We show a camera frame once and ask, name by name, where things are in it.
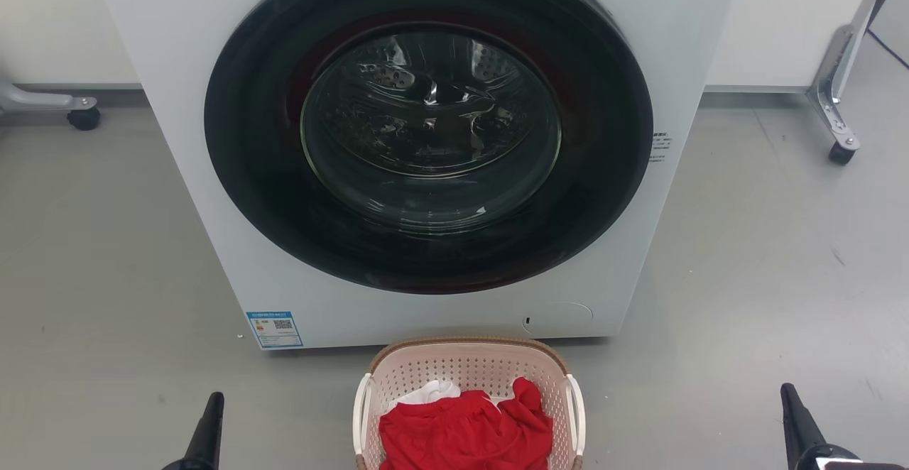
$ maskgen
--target laundry basket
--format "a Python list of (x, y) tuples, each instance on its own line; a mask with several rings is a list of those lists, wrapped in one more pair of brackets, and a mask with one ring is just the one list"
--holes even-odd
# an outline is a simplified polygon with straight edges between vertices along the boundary
[(386, 453), (379, 418), (393, 400), (431, 380), (448, 380), (461, 390), (483, 390), (509, 399), (523, 376), (543, 394), (543, 411), (553, 419), (550, 470), (579, 470), (584, 454), (584, 399), (562, 358), (538, 341), (498, 337), (425, 338), (391, 344), (377, 354), (360, 380), (354, 400), (354, 451), (359, 470), (377, 470)]

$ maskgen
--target washing machine door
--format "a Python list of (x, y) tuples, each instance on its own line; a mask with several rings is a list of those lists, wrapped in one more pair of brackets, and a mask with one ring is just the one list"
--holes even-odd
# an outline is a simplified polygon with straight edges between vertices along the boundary
[(214, 168), (277, 246), (355, 283), (463, 293), (616, 221), (653, 131), (591, 0), (264, 0), (205, 101)]

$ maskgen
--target red fabric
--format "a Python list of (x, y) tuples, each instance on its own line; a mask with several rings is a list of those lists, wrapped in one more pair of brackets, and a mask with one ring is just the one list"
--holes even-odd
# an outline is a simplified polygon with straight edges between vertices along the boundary
[(428, 405), (397, 405), (379, 420), (380, 470), (546, 470), (553, 419), (524, 378), (498, 408), (480, 390)]

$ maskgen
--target white washing machine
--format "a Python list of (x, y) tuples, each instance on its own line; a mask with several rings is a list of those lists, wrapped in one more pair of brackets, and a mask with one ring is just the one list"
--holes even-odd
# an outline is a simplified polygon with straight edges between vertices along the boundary
[(617, 334), (729, 1), (107, 5), (288, 349)]

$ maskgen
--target basket handle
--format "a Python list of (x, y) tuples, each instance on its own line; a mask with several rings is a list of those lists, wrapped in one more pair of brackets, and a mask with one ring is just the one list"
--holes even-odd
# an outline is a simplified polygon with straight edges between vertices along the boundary
[(571, 374), (565, 374), (568, 378), (568, 391), (571, 395), (574, 405), (568, 405), (568, 422), (571, 424), (571, 438), (574, 442), (575, 456), (584, 456), (584, 445), (587, 443), (587, 416), (584, 413), (584, 396), (581, 395), (581, 387), (577, 385), (577, 380)]
[(360, 380), (360, 386), (356, 389), (356, 398), (354, 399), (354, 453), (357, 456), (363, 454), (363, 445), (366, 444), (366, 411), (367, 396), (372, 385), (372, 373), (366, 373)]

